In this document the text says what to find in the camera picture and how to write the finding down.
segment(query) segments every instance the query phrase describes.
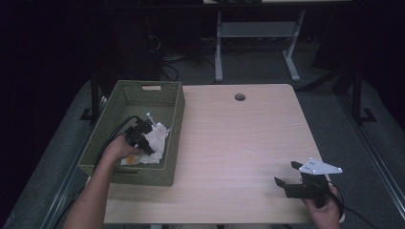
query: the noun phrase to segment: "dark background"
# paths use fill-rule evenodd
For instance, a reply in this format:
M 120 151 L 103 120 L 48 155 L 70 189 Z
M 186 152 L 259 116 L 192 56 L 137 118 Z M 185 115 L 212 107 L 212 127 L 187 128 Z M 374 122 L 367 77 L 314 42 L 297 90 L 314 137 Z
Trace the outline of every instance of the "dark background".
M 331 17 L 327 12 L 328 23 L 309 11 L 311 27 L 304 21 L 301 33 L 323 36 L 314 67 L 334 70 L 353 64 L 403 128 L 404 10 L 399 2 L 355 1 Z M 77 10 L 70 1 L 1 1 L 1 225 L 76 93 L 92 75 L 103 75 L 100 83 L 107 85 L 106 91 L 119 78 L 157 80 L 159 64 L 148 51 L 148 32 L 183 47 L 190 56 L 199 55 L 200 37 L 215 29 L 194 13 L 176 15 L 162 13 L 158 29 L 148 31 L 147 13 L 95 13 Z M 215 14 L 202 16 L 215 25 Z

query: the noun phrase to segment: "gray carpet floor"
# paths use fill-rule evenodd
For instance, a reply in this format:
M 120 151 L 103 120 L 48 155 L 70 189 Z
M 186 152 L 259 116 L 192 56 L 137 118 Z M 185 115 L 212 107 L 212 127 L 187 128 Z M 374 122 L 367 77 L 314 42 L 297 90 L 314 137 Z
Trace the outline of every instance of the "gray carpet floor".
M 270 44 L 240 55 L 224 55 L 224 82 L 222 84 L 287 83 L 299 88 L 327 73 L 310 67 L 318 44 L 299 43 L 293 60 L 302 79 L 292 82 L 284 63 L 281 50 L 286 44 Z M 201 62 L 184 60 L 171 66 L 179 72 L 184 85 L 212 84 L 215 78 L 213 54 Z M 175 72 L 165 69 L 169 76 Z M 342 167 L 344 173 L 331 176 L 331 180 L 344 192 L 345 203 L 372 221 L 378 228 L 405 228 L 405 221 L 376 171 L 368 147 L 365 146 L 357 127 L 352 122 L 342 100 L 350 100 L 350 94 L 337 97 L 331 92 L 334 80 L 311 93 L 297 93 L 298 100 L 325 162 Z M 87 83 L 77 94 L 59 129 L 44 153 L 32 178 L 27 184 L 5 228 L 53 228 L 52 221 L 62 213 L 71 197 L 85 184 L 86 176 L 72 161 L 80 155 L 88 135 L 92 131 L 89 121 L 80 121 L 84 109 L 90 108 L 91 93 Z M 375 149 L 384 159 L 398 186 L 405 188 L 405 134 L 382 105 L 376 91 L 363 84 L 362 106 L 370 108 L 377 122 L 365 123 Z M 66 175 L 73 179 L 68 187 L 61 187 Z M 64 218 L 56 228 L 60 228 Z M 311 224 L 290 225 L 292 228 L 314 228 Z M 138 225 L 106 225 L 105 228 L 139 228 Z M 285 228 L 273 225 L 273 228 Z M 342 228 L 369 228 L 359 217 L 346 213 Z

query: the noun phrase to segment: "wooden table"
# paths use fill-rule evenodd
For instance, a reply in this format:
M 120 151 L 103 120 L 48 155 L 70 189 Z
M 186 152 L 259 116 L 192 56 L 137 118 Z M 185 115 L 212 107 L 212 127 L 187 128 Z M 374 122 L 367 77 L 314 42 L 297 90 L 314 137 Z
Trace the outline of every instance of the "wooden table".
M 106 223 L 299 223 L 309 215 L 274 177 L 321 159 L 289 85 L 184 86 L 173 187 L 111 184 Z M 237 101 L 235 94 L 244 94 Z

